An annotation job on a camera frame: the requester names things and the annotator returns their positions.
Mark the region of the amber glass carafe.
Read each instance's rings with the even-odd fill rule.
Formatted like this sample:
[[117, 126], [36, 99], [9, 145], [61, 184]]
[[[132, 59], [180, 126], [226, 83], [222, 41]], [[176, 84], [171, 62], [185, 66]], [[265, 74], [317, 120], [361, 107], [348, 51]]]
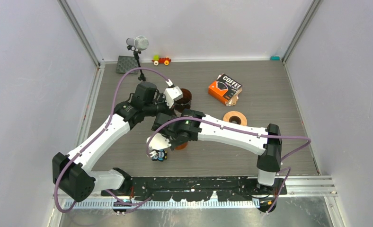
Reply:
[[174, 150], [183, 150], [187, 147], [188, 142], [182, 143], [174, 148]]

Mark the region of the orange coffee filter box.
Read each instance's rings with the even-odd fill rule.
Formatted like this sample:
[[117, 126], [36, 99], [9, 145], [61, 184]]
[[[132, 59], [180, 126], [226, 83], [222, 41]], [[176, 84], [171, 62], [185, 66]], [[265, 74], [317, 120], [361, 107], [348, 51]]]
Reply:
[[227, 74], [220, 74], [217, 79], [208, 86], [208, 94], [225, 106], [236, 105], [242, 92], [243, 85]]

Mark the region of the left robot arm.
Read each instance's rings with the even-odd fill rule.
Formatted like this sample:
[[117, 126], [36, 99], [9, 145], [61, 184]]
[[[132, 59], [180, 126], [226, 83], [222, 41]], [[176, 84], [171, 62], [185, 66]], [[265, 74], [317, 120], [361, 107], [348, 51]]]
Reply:
[[126, 172], [118, 168], [92, 171], [93, 166], [114, 142], [145, 117], [174, 115], [174, 104], [182, 96], [178, 86], [172, 85], [161, 93], [153, 83], [139, 83], [135, 92], [126, 101], [116, 104], [111, 115], [83, 143], [66, 155], [59, 152], [53, 157], [53, 183], [75, 202], [106, 189], [113, 189], [120, 196], [127, 195], [131, 183]]

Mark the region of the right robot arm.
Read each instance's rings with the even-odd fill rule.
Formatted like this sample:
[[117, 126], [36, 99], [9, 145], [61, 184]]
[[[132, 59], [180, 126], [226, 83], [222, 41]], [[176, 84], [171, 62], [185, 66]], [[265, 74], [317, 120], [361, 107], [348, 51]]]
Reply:
[[213, 141], [245, 149], [257, 155], [256, 188], [268, 194], [275, 188], [281, 169], [282, 139], [279, 126], [249, 127], [216, 119], [203, 112], [185, 109], [180, 116], [159, 113], [147, 138], [149, 150], [162, 150], [189, 141]]

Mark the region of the blue owl sticker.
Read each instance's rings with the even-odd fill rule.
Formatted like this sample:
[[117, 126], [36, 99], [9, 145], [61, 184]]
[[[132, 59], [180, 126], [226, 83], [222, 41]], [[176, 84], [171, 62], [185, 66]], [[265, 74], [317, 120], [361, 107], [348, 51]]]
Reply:
[[152, 161], [165, 161], [168, 159], [168, 152], [166, 150], [157, 150], [156, 155], [153, 156]]

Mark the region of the colourful toy car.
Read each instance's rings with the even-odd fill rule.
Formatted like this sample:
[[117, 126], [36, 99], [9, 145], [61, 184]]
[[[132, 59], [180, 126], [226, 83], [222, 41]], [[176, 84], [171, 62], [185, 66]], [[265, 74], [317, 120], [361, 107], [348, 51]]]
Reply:
[[160, 57], [158, 54], [153, 56], [152, 62], [154, 66], [158, 66], [159, 64], [164, 64], [168, 66], [171, 63], [171, 58], [169, 57]]

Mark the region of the dark grey studded plate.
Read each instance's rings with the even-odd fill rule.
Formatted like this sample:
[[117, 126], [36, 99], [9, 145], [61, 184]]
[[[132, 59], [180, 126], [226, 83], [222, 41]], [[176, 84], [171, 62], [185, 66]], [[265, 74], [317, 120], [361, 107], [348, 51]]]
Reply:
[[125, 74], [134, 68], [138, 68], [138, 64], [133, 56], [118, 56], [115, 70], [117, 74]]

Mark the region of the silver microphone on tripod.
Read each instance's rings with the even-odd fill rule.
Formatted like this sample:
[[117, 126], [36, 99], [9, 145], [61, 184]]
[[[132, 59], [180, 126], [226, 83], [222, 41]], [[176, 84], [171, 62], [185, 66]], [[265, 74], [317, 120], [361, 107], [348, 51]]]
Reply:
[[133, 56], [137, 62], [138, 67], [140, 68], [140, 54], [142, 53], [142, 51], [148, 48], [148, 39], [143, 35], [137, 36], [135, 38], [127, 38], [126, 45], [128, 50], [133, 51]]

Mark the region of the teal block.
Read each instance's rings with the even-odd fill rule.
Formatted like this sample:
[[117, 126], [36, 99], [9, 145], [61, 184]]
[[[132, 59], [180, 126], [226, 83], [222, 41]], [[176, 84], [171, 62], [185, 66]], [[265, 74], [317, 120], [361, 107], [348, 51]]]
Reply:
[[270, 60], [271, 61], [280, 61], [282, 58], [280, 56], [271, 56]]

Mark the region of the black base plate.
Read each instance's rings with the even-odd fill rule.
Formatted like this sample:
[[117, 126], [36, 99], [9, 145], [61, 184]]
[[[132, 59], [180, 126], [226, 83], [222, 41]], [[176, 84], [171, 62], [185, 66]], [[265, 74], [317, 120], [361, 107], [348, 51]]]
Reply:
[[117, 190], [111, 192], [137, 201], [248, 201], [253, 198], [287, 194], [277, 178], [273, 186], [259, 186], [256, 177], [201, 176], [201, 177], [130, 177]]

